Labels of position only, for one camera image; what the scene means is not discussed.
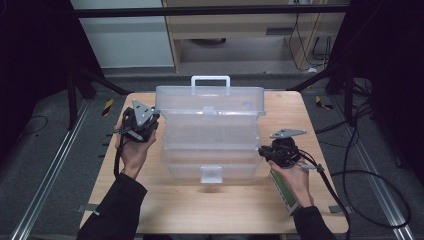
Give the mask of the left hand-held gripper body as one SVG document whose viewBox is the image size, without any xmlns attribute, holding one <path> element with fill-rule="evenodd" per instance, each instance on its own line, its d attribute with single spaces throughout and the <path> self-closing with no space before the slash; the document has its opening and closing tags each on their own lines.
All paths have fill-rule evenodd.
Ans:
<svg viewBox="0 0 424 240">
<path fill-rule="evenodd" d="M 123 112 L 119 133 L 134 142 L 147 142 L 153 133 L 147 129 L 153 114 L 160 115 L 160 111 L 133 99 L 132 106 Z"/>
</svg>

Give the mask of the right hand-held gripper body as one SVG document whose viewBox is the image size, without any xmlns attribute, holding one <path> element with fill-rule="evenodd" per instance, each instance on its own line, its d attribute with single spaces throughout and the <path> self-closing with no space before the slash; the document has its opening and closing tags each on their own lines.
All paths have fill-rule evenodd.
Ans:
<svg viewBox="0 0 424 240">
<path fill-rule="evenodd" d="M 280 129 L 270 135 L 271 151 L 266 160 L 273 161 L 281 168 L 290 168 L 300 159 L 299 148 L 293 137 L 306 134 L 305 130 Z"/>
</svg>

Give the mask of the green and white box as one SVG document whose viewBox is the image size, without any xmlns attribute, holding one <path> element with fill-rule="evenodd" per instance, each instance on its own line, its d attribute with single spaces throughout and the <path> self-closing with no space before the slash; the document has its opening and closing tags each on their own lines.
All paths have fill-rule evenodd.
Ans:
<svg viewBox="0 0 424 240">
<path fill-rule="evenodd" d="M 271 170 L 269 176 L 279 192 L 288 213 L 293 215 L 299 207 L 296 198 L 289 190 L 288 186 L 284 183 L 283 178 L 277 172 Z"/>
</svg>

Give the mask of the clear plastic storage box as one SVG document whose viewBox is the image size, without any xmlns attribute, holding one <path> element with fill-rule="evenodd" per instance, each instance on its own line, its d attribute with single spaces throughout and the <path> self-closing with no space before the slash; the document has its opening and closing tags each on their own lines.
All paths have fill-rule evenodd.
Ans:
<svg viewBox="0 0 424 240">
<path fill-rule="evenodd" d="M 225 84 L 198 84 L 206 79 Z M 255 175 L 262 87 L 233 87 L 228 76 L 194 76 L 189 86 L 158 86 L 155 107 L 164 118 L 161 160 L 172 177 L 221 183 Z"/>
</svg>

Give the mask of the person's right hand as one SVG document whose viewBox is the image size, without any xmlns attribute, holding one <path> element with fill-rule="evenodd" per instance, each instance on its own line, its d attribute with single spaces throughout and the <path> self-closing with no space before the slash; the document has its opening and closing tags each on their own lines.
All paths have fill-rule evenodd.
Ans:
<svg viewBox="0 0 424 240">
<path fill-rule="evenodd" d="M 282 168 L 273 161 L 269 161 L 269 165 L 282 177 L 300 207 L 307 208 L 314 205 L 309 191 L 309 171 L 303 168 L 303 165 L 306 165 L 304 160 L 299 160 L 291 168 Z"/>
</svg>

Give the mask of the person's left hand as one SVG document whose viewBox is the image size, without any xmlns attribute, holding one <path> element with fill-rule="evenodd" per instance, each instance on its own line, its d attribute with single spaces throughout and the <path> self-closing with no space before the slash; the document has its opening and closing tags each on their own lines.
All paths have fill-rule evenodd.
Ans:
<svg viewBox="0 0 424 240">
<path fill-rule="evenodd" d="M 121 123 L 118 122 L 114 126 L 114 134 L 116 136 L 115 148 L 121 150 L 120 159 L 123 161 L 122 173 L 132 179 L 136 179 L 147 159 L 149 148 L 156 141 L 156 131 L 153 131 L 147 142 L 138 143 L 122 138 L 119 133 L 120 128 Z"/>
</svg>

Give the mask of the yellow and black tape strip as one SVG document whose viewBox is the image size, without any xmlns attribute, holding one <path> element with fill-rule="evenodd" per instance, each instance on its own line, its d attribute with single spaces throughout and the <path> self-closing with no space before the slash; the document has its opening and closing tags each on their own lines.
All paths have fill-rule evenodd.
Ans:
<svg viewBox="0 0 424 240">
<path fill-rule="evenodd" d="M 333 110 L 334 109 L 331 104 L 323 104 L 322 100 L 319 96 L 315 97 L 315 104 L 316 104 L 316 106 L 321 107 L 323 109 L 327 109 L 327 110 Z"/>
<path fill-rule="evenodd" d="M 112 105 L 113 105 L 114 100 L 113 99 L 108 99 L 105 103 L 105 106 L 102 110 L 101 116 L 106 116 L 108 115 Z"/>
</svg>

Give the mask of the black metal stand leg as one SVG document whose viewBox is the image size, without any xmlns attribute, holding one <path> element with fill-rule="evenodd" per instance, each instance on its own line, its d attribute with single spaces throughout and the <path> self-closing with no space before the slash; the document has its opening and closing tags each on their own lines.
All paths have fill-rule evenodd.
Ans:
<svg viewBox="0 0 424 240">
<path fill-rule="evenodd" d="M 302 83 L 288 88 L 288 91 L 301 92 L 324 78 L 329 79 L 325 87 L 325 91 L 330 95 L 339 93 L 342 87 L 353 79 L 353 68 L 347 61 L 344 60 L 331 61 L 324 70 L 313 75 Z"/>
<path fill-rule="evenodd" d="M 67 96 L 69 107 L 69 127 L 71 130 L 76 126 L 78 120 L 76 91 L 79 90 L 84 99 L 93 99 L 96 91 L 92 82 L 99 83 L 119 95 L 128 95 L 130 91 L 125 90 L 109 81 L 105 77 L 96 75 L 87 69 L 78 69 L 67 72 Z"/>
</svg>

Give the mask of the white cabinet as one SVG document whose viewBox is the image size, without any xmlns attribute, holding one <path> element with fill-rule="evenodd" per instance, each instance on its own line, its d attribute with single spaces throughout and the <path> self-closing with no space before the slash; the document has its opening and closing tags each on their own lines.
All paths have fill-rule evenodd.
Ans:
<svg viewBox="0 0 424 240">
<path fill-rule="evenodd" d="M 71 0 L 75 10 L 161 8 L 161 0 Z M 173 67 L 165 18 L 81 18 L 102 69 Z"/>
</svg>

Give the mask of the light wooden desk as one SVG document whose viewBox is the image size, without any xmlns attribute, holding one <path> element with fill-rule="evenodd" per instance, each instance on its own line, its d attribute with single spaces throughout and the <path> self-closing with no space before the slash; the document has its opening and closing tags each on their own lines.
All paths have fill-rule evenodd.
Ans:
<svg viewBox="0 0 424 240">
<path fill-rule="evenodd" d="M 350 0 L 161 0 L 165 7 L 246 5 L 336 5 Z M 312 64 L 309 55 L 319 37 L 338 34 L 341 13 L 248 14 L 168 16 L 168 33 L 174 41 L 188 39 L 283 37 L 295 66 Z"/>
</svg>

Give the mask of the aluminium floor rail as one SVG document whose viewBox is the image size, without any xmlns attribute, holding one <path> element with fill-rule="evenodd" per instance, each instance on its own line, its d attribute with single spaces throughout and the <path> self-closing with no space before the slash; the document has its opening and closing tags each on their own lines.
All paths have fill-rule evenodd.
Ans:
<svg viewBox="0 0 424 240">
<path fill-rule="evenodd" d="M 398 240 L 415 240 L 415 237 L 408 224 L 401 227 L 402 223 L 406 223 L 406 217 L 402 214 L 401 209 L 395 202 L 395 197 L 392 195 L 389 186 L 376 176 L 378 173 L 371 158 L 366 151 L 363 142 L 360 140 L 359 135 L 353 127 L 347 126 L 348 134 L 356 141 L 354 149 L 359 158 L 361 167 L 367 171 L 367 178 L 375 193 L 375 196 L 384 212 L 389 225 L 392 227 L 394 234 Z"/>
<path fill-rule="evenodd" d="M 67 131 L 61 145 L 59 146 L 43 180 L 41 181 L 33 199 L 31 200 L 25 214 L 11 234 L 10 240 L 27 240 L 31 230 L 43 209 L 53 185 L 65 163 L 67 156 L 76 140 L 78 133 L 86 119 L 91 100 L 83 100 L 81 108 L 77 112 L 74 126 Z"/>
</svg>

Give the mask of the black horizontal frame bar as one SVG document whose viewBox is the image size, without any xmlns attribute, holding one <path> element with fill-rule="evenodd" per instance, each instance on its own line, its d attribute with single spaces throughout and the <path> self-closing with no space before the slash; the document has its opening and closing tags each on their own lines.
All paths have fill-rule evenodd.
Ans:
<svg viewBox="0 0 424 240">
<path fill-rule="evenodd" d="M 349 11 L 349 4 L 324 5 L 246 5 L 246 6 L 200 6 L 166 8 L 82 9 L 68 11 L 78 18 L 109 17 L 156 17 L 198 15 L 248 15 L 248 14 L 296 14 L 341 13 Z"/>
</svg>

